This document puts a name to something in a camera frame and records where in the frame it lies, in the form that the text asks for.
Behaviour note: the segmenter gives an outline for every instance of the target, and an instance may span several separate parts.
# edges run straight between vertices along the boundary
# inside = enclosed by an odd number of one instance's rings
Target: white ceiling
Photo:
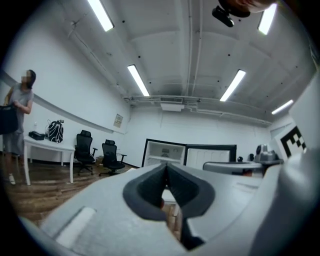
[[[315,72],[306,35],[280,8],[264,35],[257,29],[261,12],[232,17],[232,28],[215,19],[218,0],[101,2],[114,24],[107,32],[87,0],[55,0],[52,13],[75,44],[86,44],[83,54],[95,56],[92,64],[106,82],[133,105],[159,101],[142,96],[127,69],[135,64],[151,96],[184,97],[198,109],[272,122],[271,111],[296,100]],[[246,76],[220,102],[239,69]]]

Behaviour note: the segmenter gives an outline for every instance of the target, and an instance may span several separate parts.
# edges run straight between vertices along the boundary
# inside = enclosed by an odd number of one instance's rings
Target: person
[[[307,23],[306,14],[309,10],[302,9],[301,4],[296,0],[219,0],[221,6],[228,11],[231,15],[237,17],[248,17],[250,13],[259,13],[268,9],[272,4],[278,4],[278,6],[289,7],[293,13],[301,19],[302,22]],[[316,47],[315,42],[311,39],[310,35],[306,35],[309,38],[309,48],[311,58],[317,71],[320,70],[320,53]]]
[[[20,156],[23,163],[24,154],[24,115],[29,115],[32,110],[34,93],[32,87],[36,80],[36,73],[27,70],[26,75],[21,77],[21,83],[13,86],[4,99],[4,105],[14,105],[18,121],[18,129],[9,134],[3,134],[3,145],[5,150],[5,170],[12,185],[16,184],[13,176],[12,154]]]

